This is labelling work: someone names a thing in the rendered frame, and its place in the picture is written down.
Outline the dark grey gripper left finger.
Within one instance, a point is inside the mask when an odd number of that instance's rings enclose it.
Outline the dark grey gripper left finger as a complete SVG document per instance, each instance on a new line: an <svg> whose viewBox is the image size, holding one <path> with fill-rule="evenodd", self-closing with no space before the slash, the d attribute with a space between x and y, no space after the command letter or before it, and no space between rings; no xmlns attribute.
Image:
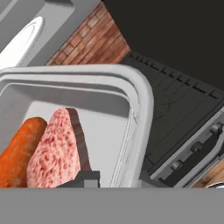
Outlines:
<svg viewBox="0 0 224 224"><path fill-rule="evenodd" d="M75 179L60 185L60 187L72 188L100 188L99 171L79 171Z"/></svg>

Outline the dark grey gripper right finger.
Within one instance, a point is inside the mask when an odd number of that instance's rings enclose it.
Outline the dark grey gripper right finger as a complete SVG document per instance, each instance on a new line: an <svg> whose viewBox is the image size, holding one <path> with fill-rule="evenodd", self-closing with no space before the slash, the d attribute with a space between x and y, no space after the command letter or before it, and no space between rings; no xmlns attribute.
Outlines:
<svg viewBox="0 0 224 224"><path fill-rule="evenodd" d="M165 184L160 183L154 179L151 179L146 171L141 171L140 173L139 186L142 188L151 188L151 187L166 188Z"/></svg>

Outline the pink raw steak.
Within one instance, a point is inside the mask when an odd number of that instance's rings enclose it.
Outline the pink raw steak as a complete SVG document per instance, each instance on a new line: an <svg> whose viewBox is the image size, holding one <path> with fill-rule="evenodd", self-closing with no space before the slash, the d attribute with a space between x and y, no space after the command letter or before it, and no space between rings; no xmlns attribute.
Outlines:
<svg viewBox="0 0 224 224"><path fill-rule="evenodd" d="M90 171L88 147L75 108L57 109L27 166L29 188L55 188Z"/></svg>

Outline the orange carrot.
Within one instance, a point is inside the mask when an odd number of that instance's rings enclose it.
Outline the orange carrot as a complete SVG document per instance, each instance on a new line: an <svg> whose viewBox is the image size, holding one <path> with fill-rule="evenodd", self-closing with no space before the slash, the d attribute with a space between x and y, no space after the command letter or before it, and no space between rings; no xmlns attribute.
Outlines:
<svg viewBox="0 0 224 224"><path fill-rule="evenodd" d="M0 187L27 187L26 169L46 129L41 117L26 119L0 155Z"/></svg>

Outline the white tupperware container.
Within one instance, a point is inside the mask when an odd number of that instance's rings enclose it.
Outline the white tupperware container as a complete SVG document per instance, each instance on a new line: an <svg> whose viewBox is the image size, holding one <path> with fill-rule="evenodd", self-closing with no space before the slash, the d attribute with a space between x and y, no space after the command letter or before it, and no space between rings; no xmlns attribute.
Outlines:
<svg viewBox="0 0 224 224"><path fill-rule="evenodd" d="M0 71L0 152L24 120L77 110L102 187L137 187L153 117L150 83L119 64L28 66Z"/></svg>

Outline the grey hob knob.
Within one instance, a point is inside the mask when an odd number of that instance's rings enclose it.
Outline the grey hob knob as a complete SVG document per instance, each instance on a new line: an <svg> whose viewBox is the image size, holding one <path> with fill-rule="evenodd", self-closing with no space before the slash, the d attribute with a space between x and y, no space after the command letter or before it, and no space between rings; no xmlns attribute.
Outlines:
<svg viewBox="0 0 224 224"><path fill-rule="evenodd" d="M177 160L171 165L171 169L175 172L179 170L183 166L183 164L184 163L181 160Z"/></svg>
<svg viewBox="0 0 224 224"><path fill-rule="evenodd" d="M222 132L222 128L224 127L224 125L220 122L217 122L216 124L214 124L212 126L212 128L210 129L211 133L213 135L219 135Z"/></svg>
<svg viewBox="0 0 224 224"><path fill-rule="evenodd" d="M192 153L199 152L199 151L201 150L202 146L203 146L203 143L201 143L201 142L196 142L196 143L192 146L192 148L191 148L191 152L192 152Z"/></svg>

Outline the silver round pan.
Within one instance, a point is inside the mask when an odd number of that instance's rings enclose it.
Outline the silver round pan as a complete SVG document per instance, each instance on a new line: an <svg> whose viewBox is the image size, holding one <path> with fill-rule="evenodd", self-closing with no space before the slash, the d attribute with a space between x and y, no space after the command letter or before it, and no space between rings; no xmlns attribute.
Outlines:
<svg viewBox="0 0 224 224"><path fill-rule="evenodd" d="M206 188L224 188L224 182L213 183L208 185Z"/></svg>

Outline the black hob with grey front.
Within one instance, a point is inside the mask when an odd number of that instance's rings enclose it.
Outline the black hob with grey front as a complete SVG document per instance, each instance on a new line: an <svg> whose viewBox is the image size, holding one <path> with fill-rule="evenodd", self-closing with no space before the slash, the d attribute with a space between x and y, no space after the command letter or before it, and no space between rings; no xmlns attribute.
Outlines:
<svg viewBox="0 0 224 224"><path fill-rule="evenodd" d="M207 85L137 52L122 63L138 69L154 95L154 115L143 161L151 179L169 187L191 187L224 158L224 127L219 135L210 131L224 125L224 91ZM192 153L196 142L203 143ZM172 170L172 164L184 164Z"/></svg>

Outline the white oval plate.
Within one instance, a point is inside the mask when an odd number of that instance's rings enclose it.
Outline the white oval plate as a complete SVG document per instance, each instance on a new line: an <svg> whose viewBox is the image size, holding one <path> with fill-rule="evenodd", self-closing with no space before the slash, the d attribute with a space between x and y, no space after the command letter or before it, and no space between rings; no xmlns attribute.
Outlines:
<svg viewBox="0 0 224 224"><path fill-rule="evenodd" d="M42 17L35 17L0 52L0 70L19 66L37 42L45 26Z"/></svg>

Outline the black range hood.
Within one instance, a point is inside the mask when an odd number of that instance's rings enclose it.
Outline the black range hood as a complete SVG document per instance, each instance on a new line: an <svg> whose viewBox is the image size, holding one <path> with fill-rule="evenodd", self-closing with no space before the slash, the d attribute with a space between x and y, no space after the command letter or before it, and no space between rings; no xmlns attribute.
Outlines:
<svg viewBox="0 0 224 224"><path fill-rule="evenodd" d="M131 49L224 90L224 0L103 0Z"/></svg>

